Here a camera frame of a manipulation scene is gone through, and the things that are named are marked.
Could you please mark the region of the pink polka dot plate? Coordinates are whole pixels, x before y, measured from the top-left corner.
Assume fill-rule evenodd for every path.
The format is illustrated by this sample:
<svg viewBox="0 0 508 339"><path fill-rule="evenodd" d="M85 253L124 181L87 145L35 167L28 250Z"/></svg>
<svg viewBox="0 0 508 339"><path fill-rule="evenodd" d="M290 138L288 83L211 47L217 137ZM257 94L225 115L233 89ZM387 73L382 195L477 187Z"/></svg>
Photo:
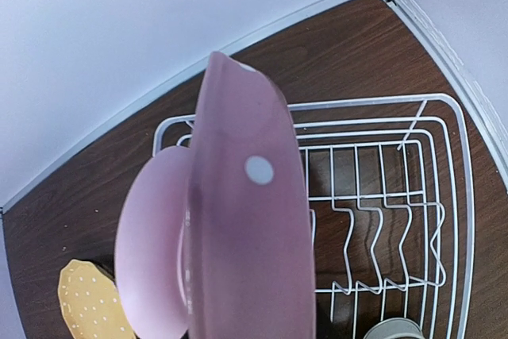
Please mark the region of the pink polka dot plate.
<svg viewBox="0 0 508 339"><path fill-rule="evenodd" d="M190 337L315 337L310 207L282 92L263 73L211 53L190 154Z"/></svg>

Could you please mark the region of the yellow polka dot plate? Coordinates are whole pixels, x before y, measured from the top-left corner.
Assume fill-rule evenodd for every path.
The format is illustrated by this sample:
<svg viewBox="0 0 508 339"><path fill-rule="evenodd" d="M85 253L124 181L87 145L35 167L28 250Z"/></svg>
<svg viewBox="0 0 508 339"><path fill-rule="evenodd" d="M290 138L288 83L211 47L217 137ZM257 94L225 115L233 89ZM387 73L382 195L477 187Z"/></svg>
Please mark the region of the yellow polka dot plate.
<svg viewBox="0 0 508 339"><path fill-rule="evenodd" d="M134 338L113 277L90 261L72 259L60 271L60 310L73 338Z"/></svg>

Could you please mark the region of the black striped rim plate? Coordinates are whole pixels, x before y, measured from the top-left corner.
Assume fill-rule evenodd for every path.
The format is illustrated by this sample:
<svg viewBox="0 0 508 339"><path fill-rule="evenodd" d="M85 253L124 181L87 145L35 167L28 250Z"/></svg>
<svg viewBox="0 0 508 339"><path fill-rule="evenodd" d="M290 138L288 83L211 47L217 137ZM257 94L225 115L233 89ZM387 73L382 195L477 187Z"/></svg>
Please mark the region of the black striped rim plate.
<svg viewBox="0 0 508 339"><path fill-rule="evenodd" d="M91 260L104 274L106 274L111 280L115 281L114 276L114 257L110 256L98 256Z"/></svg>

